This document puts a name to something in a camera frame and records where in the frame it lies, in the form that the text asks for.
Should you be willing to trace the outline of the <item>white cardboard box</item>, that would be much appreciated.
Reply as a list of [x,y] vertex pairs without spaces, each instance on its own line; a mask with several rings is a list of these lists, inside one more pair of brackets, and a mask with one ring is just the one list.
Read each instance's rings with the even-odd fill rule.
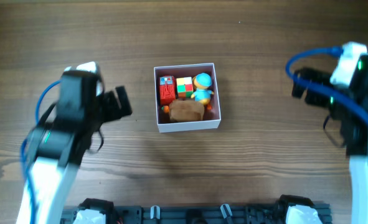
[[[159,78],[163,76],[173,76],[175,82],[177,78],[191,77],[194,78],[200,73],[207,73],[212,79],[212,85],[209,88],[214,92],[211,96],[210,104],[212,109],[208,110],[205,106],[204,118],[202,121],[193,122],[171,122],[169,115],[165,114],[161,109],[159,100]],[[192,65],[174,65],[154,68],[154,86],[156,95],[156,122],[159,132],[169,133],[176,131],[191,131],[200,129],[217,128],[221,121],[219,93],[217,88],[217,79],[215,75],[215,67],[213,63],[200,63]],[[176,100],[194,100],[190,98],[178,98],[177,87],[175,87]]]

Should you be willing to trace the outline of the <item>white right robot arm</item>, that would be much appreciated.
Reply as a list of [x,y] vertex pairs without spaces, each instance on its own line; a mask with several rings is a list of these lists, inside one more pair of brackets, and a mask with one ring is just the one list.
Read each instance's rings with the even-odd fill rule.
[[351,222],[368,223],[368,54],[342,55],[332,73],[306,67],[292,72],[301,58],[286,64],[292,96],[305,97],[307,104],[328,109],[328,118],[340,121],[352,184]]

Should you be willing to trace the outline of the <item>brown plush capybara toy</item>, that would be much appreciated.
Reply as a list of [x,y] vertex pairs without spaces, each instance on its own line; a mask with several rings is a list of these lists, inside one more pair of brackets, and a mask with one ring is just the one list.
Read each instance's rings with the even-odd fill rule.
[[171,122],[202,121],[205,113],[204,105],[194,100],[174,100],[161,109]]

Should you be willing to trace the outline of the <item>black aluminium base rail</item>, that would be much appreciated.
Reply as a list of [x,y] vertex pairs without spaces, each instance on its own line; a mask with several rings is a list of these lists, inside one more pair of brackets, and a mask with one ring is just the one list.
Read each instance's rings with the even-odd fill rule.
[[282,195],[275,203],[208,207],[115,206],[87,198],[66,208],[60,223],[331,223],[330,205],[309,198]]

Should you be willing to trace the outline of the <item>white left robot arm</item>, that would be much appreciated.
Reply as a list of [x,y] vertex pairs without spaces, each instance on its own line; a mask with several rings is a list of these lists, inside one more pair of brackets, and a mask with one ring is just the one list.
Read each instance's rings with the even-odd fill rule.
[[25,187],[18,223],[59,223],[65,201],[92,137],[101,126],[132,114],[125,87],[105,91],[97,72],[63,72],[57,101],[43,114],[21,145]]

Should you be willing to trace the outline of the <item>multicoloured puzzle cube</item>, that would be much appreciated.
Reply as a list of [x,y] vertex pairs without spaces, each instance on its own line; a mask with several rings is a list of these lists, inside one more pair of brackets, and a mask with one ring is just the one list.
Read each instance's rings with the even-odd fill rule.
[[182,77],[176,79],[178,98],[190,98],[194,92],[191,77]]

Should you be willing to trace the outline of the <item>yellow duck toy blue hat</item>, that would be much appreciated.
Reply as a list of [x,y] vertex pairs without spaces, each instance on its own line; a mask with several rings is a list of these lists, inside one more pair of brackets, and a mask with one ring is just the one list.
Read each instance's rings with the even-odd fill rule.
[[194,92],[191,95],[191,99],[201,103],[208,110],[212,109],[210,104],[211,96],[214,94],[209,88],[212,85],[212,79],[207,73],[200,73],[196,75],[193,79]]

